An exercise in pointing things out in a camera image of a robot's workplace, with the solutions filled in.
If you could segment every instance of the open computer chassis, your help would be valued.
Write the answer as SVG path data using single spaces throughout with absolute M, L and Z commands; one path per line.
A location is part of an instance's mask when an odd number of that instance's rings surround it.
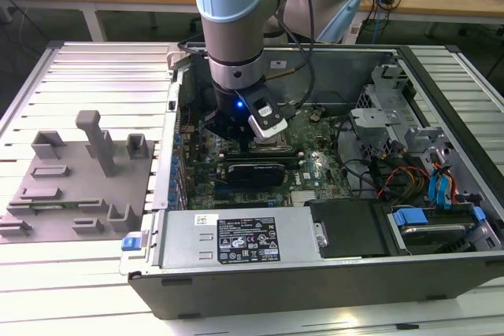
M 265 55 L 270 72 L 300 59 Z M 472 80 L 499 112 L 502 99 L 443 47 L 322 46 L 313 65 L 290 128 L 245 153 L 204 128 L 206 60 L 174 68 L 155 216 L 121 258 L 155 316 L 438 300 L 504 275 L 504 177 L 443 86 Z M 269 87 L 288 103 L 308 77 Z M 233 186 L 237 169 L 261 164 L 283 172 Z

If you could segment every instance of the power supply label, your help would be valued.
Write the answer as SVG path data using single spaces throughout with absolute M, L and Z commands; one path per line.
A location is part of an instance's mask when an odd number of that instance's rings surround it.
M 280 261 L 275 218 L 218 220 L 217 259 L 221 264 Z

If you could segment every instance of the motherboard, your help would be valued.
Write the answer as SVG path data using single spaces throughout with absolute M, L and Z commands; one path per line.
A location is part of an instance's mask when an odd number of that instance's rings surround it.
M 187 208 L 292 207 L 303 206 L 313 199 L 351 197 L 350 185 L 342 175 L 334 148 L 335 125 L 340 120 L 324 117 L 322 113 L 323 109 L 313 107 L 301 109 L 286 131 L 266 141 L 255 139 L 246 153 L 240 151 L 235 141 L 187 124 L 184 132 Z M 240 187 L 231 185 L 231 181 L 236 183 L 234 176 L 239 169 L 251 166 L 275 169 L 274 175 L 260 175 L 258 180 L 280 178 L 280 181 L 271 186 L 252 185 L 248 181 Z

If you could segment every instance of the slatted aluminum platform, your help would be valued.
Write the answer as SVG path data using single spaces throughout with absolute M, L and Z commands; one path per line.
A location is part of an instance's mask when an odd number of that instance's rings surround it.
M 141 131 L 159 147 L 162 116 L 167 97 L 171 96 L 165 64 L 168 49 L 169 45 L 163 43 L 68 43 L 60 50 L 45 52 L 15 100 L 19 106 L 12 107 L 0 121 L 0 209 L 5 208 L 29 165 L 33 156 L 30 143 L 40 124 L 57 128 L 65 140 L 83 140 L 72 121 L 81 109 L 97 109 L 103 115 L 102 126 L 113 138 Z M 437 54 L 446 55 L 438 50 Z M 459 70 L 465 78 L 474 75 L 456 65 L 434 66 L 439 67 L 432 69 Z M 460 83 L 470 85 L 468 79 Z M 472 109 L 471 102 L 457 106 Z M 477 104 L 476 109 L 485 110 L 482 104 Z M 143 228 L 152 221 L 148 212 L 154 200 L 151 191 L 157 169 L 158 160 L 154 159 Z M 119 274 L 120 254 L 120 241 L 0 246 L 0 334 L 504 333 L 504 279 L 449 301 L 161 321 Z M 398 330 L 400 323 L 417 325 L 420 330 Z
M 412 46 L 413 53 L 478 142 L 504 174 L 504 103 L 495 88 L 460 53 L 443 46 Z M 415 97 L 426 120 L 438 121 L 426 101 Z
M 66 43 L 47 50 L 21 90 L 21 102 L 0 124 L 0 216 L 35 155 L 30 144 L 37 131 L 57 130 L 64 141 L 85 141 L 75 125 L 84 109 L 100 112 L 100 127 L 112 139 L 143 133 L 156 142 L 151 194 L 171 83 L 168 51 L 167 43 Z

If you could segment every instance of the wire bundle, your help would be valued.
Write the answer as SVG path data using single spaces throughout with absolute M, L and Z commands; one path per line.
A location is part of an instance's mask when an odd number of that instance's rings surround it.
M 376 41 L 376 35 L 378 33 L 383 33 L 385 28 L 388 26 L 388 22 L 390 20 L 391 12 L 399 7 L 402 0 L 395 0 L 391 5 L 385 5 L 380 2 L 380 0 L 372 0 L 371 9 L 369 10 L 368 16 L 362 23 L 361 31 L 373 31 L 373 39 Z M 380 28 L 380 13 L 381 11 L 385 12 L 385 25 Z M 374 29 L 368 29 L 367 26 L 370 20 L 373 19 L 376 21 Z
M 408 185 L 406 186 L 404 194 L 398 194 L 397 192 L 387 190 L 388 185 L 391 183 L 392 179 L 400 173 L 404 173 L 408 179 Z M 391 205 L 399 205 L 402 201 L 421 194 L 424 191 L 425 184 L 429 181 L 429 179 L 430 176 L 422 168 L 413 166 L 397 167 L 387 177 L 383 189 L 378 192 L 378 198 L 381 198 L 384 194 L 389 194 L 392 197 L 395 197 L 395 199 L 391 201 Z
M 434 165 L 435 169 L 441 168 L 441 164 L 438 162 L 435 162 L 433 165 Z M 450 174 L 449 171 L 445 171 L 443 174 L 448 178 L 448 181 L 450 182 L 450 200 L 453 204 L 457 204 L 458 203 L 457 198 L 456 198 L 457 181 L 455 181 L 454 177 Z

